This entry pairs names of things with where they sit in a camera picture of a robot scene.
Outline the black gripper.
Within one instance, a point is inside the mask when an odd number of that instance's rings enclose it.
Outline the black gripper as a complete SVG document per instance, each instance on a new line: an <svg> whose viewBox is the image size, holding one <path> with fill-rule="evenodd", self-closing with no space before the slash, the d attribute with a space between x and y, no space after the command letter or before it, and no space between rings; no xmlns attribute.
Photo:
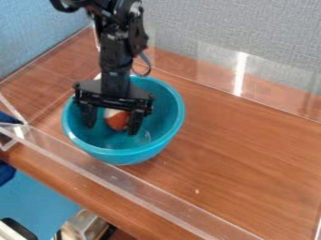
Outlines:
<svg viewBox="0 0 321 240"><path fill-rule="evenodd" d="M130 113L128 134L134 136L142 126L144 115L151 114L154 97L151 93L131 81L128 67L108 68L102 71L96 81L76 82L73 88L73 103L87 128L96 121L96 108L112 108L132 111Z"/></svg>

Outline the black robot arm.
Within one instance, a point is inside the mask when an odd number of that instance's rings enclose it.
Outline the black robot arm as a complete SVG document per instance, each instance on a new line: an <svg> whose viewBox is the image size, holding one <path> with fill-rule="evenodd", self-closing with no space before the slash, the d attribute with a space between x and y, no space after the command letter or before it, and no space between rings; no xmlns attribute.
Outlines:
<svg viewBox="0 0 321 240"><path fill-rule="evenodd" d="M86 126L92 128L100 108L130 113L128 134L138 133L151 114L154 97L132 78L146 77L132 68L135 57L144 57L150 37L144 31L142 0L49 0L52 7L72 13L84 9L91 16L100 50L100 79L76 82L73 103L80 107Z"/></svg>

